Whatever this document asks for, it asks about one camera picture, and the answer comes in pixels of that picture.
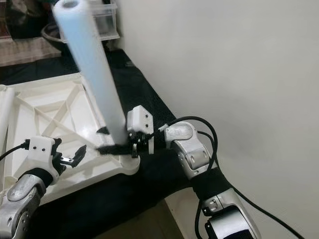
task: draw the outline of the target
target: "clear plastic box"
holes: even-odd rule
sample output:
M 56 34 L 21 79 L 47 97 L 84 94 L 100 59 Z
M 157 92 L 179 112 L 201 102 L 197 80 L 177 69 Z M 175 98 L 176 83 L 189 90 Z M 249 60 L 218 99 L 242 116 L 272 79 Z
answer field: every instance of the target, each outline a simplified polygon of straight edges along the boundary
M 120 38 L 116 29 L 117 5 L 113 1 L 111 1 L 111 4 L 103 4 L 100 0 L 90 0 L 89 2 L 101 41 Z M 61 30 L 60 36 L 62 42 L 66 43 L 67 41 Z

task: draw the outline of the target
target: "black fabric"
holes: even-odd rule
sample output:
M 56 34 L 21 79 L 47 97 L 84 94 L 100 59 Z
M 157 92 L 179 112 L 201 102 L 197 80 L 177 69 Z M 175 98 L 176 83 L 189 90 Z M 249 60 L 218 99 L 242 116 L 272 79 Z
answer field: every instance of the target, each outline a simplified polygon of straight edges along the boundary
M 45 185 L 46 188 L 47 188 L 47 187 L 52 183 L 52 181 L 53 181 L 52 175 L 51 175 L 48 171 L 44 170 L 43 168 L 33 168 L 33 169 L 31 169 L 31 170 L 28 170 L 28 171 L 26 171 L 25 173 L 23 173 L 23 174 L 21 175 L 21 177 L 22 177 L 24 174 L 31 174 L 31 175 L 34 175 L 34 176 L 39 177 L 40 179 L 42 179 L 42 181 L 43 181 L 43 183 L 44 183 L 44 185 Z
M 108 53 L 108 60 L 125 114 L 142 105 L 153 115 L 154 128 L 175 119 L 124 51 Z M 64 56 L 2 67 L 0 82 L 10 85 L 75 72 L 73 60 Z M 165 144 L 160 137 L 155 144 L 156 154 L 142 154 L 135 175 L 118 174 L 39 207 L 27 238 L 93 238 L 189 186 L 175 152 L 161 149 Z
M 194 192 L 201 200 L 207 200 L 230 188 L 230 184 L 219 168 L 214 168 L 208 173 L 201 173 L 192 178 L 190 182 Z

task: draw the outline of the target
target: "white foam tube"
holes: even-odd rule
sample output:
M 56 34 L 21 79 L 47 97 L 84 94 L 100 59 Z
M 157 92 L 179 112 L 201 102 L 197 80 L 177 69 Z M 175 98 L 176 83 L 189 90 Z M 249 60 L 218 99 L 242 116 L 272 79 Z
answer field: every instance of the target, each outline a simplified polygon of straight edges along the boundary
M 86 0 L 60 0 L 53 14 L 81 74 L 90 84 L 114 143 L 125 144 L 125 117 L 89 4 Z
M 2 98 L 0 110 L 0 153 L 3 151 L 3 144 L 8 128 L 9 116 L 13 105 L 15 91 L 14 88 L 7 88 Z
M 13 105 L 15 91 L 14 88 L 7 88 L 6 91 L 1 92 L 1 107 L 0 107 L 0 154 L 4 150 L 4 142 L 6 130 L 8 128 L 10 112 Z M 4 176 L 4 160 L 0 162 L 0 191 L 3 189 Z

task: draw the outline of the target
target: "plastic container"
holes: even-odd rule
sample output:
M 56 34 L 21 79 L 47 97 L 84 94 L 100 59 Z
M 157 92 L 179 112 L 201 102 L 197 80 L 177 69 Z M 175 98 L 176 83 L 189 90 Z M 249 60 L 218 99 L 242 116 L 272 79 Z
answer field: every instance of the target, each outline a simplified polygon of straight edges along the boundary
M 110 4 L 102 4 L 101 1 L 91 0 L 90 7 L 95 18 L 97 28 L 100 33 L 101 41 L 120 38 L 116 29 L 116 9 L 117 5 L 111 1 Z M 60 29 L 60 37 L 63 43 L 66 39 Z
M 100 155 L 95 150 L 101 144 L 114 143 L 110 135 L 96 134 L 103 118 L 85 90 L 86 84 L 77 73 L 10 86 L 15 90 L 15 98 L 10 109 L 6 150 L 35 135 L 61 138 L 58 152 L 68 158 L 87 145 L 84 159 L 75 168 L 68 166 L 58 182 L 47 188 L 42 204 L 118 173 L 134 174 L 139 168 L 139 163 L 126 167 L 121 157 Z M 27 154 L 27 150 L 19 149 L 6 157 L 0 171 L 0 191 L 8 189 L 29 169 Z

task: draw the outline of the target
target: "white wall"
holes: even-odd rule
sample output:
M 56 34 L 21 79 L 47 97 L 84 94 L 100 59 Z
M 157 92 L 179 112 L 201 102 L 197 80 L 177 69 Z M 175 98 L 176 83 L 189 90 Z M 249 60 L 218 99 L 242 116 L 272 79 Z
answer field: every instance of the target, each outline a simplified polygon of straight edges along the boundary
M 117 3 L 120 46 L 177 117 L 214 125 L 229 181 L 318 239 L 318 0 Z M 192 192 L 168 202 L 185 237 L 195 238 Z M 294 238 L 248 209 L 264 239 Z

